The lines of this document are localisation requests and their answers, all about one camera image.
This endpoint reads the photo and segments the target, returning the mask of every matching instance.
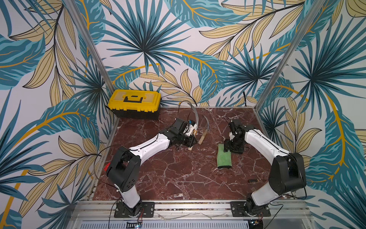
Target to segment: yellow toolbox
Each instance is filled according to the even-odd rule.
[[[108,107],[119,118],[159,118],[161,95],[158,92],[138,90],[115,90]]]

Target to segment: black mounting plate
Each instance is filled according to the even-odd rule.
[[[154,202],[142,202],[141,204],[141,208],[143,209],[142,217],[152,218],[154,216],[154,207],[155,207]],[[130,212],[126,209],[125,204],[123,202],[118,202],[116,205],[115,218],[131,217],[129,214]]]
[[[233,201],[230,202],[230,209],[233,217],[247,217],[250,215],[247,215],[245,212],[245,201]],[[263,217],[269,217],[271,216],[271,213],[269,212],[269,209],[263,209],[262,211]]]

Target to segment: toolbox lid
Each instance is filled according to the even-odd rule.
[[[118,89],[109,99],[108,107],[111,110],[155,112],[159,108],[160,98],[158,92]]]

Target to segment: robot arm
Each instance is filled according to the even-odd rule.
[[[121,193],[123,203],[130,212],[130,216],[138,215],[141,208],[142,201],[135,186],[140,165],[172,145],[182,144],[192,147],[197,143],[195,139],[197,126],[198,124],[192,120],[186,122],[176,118],[172,126],[159,131],[152,139],[129,149],[125,147],[118,149],[110,164],[105,168],[105,172],[117,191]]]
[[[251,144],[272,165],[268,182],[247,196],[245,208],[248,215],[257,215],[271,201],[306,186],[304,161],[300,154],[290,153],[253,125],[242,125],[238,119],[232,120],[229,127],[230,139],[225,140],[225,150],[241,153],[244,144]]]

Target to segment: red switch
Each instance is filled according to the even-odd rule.
[[[104,169],[103,169],[103,170],[104,170],[105,172],[107,172],[107,169],[108,169],[108,167],[109,167],[109,165],[110,165],[110,164],[111,164],[111,163],[109,162],[109,163],[104,167]]]

